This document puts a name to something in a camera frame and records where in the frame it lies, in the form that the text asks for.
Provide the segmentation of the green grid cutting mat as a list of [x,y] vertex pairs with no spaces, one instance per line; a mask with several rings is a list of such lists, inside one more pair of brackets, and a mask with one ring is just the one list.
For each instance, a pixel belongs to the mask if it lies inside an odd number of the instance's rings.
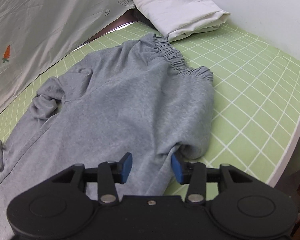
[[300,135],[300,61],[230,24],[173,45],[190,67],[214,75],[210,147],[200,161],[276,185]]

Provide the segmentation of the white folded cloth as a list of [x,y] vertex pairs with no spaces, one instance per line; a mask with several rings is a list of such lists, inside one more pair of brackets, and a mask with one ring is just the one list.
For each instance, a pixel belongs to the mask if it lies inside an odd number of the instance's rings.
[[133,0],[136,9],[170,42],[217,30],[230,17],[212,0]]

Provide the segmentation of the grey carrot print bedsheet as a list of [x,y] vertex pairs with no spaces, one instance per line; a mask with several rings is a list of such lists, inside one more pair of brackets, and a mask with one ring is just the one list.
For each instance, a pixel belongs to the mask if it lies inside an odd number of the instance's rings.
[[38,75],[133,6],[132,0],[0,0],[0,113]]

